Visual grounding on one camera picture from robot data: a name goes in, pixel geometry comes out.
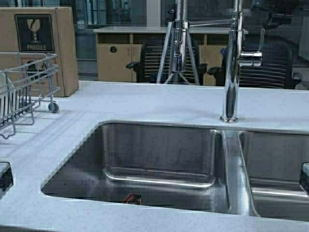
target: cabinet door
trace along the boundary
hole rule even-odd
[[[132,62],[140,61],[140,51],[142,44],[134,44],[132,45]],[[132,71],[132,82],[136,82],[136,73]]]
[[[226,48],[226,45],[208,45],[206,46],[206,59],[208,69],[212,67],[221,67],[223,56],[221,55],[221,49]],[[216,79],[213,76],[206,74],[204,76],[204,85],[215,86]]]
[[[126,65],[132,62],[130,44],[98,44],[98,80],[132,82],[132,70]]]

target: cardboard box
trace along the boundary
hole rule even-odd
[[[56,97],[68,97],[78,89],[75,33],[70,7],[0,8],[0,52],[55,53],[59,72]],[[23,57],[23,63],[35,55]],[[0,70],[19,66],[17,57],[0,55]]]

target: faucet base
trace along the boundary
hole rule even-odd
[[[224,118],[224,117],[220,117],[220,120],[225,122],[225,123],[237,123],[238,122],[238,118],[236,118],[236,119],[227,119],[227,118]]]

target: sink basin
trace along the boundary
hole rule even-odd
[[[111,123],[98,127],[43,187],[65,198],[225,213],[217,130]]]
[[[299,184],[309,136],[245,132],[240,140],[260,216],[309,221],[309,195]]]
[[[42,191],[309,221],[308,163],[309,135],[109,123],[89,136]]]

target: window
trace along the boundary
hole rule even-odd
[[[145,26],[146,0],[86,0],[89,26]]]

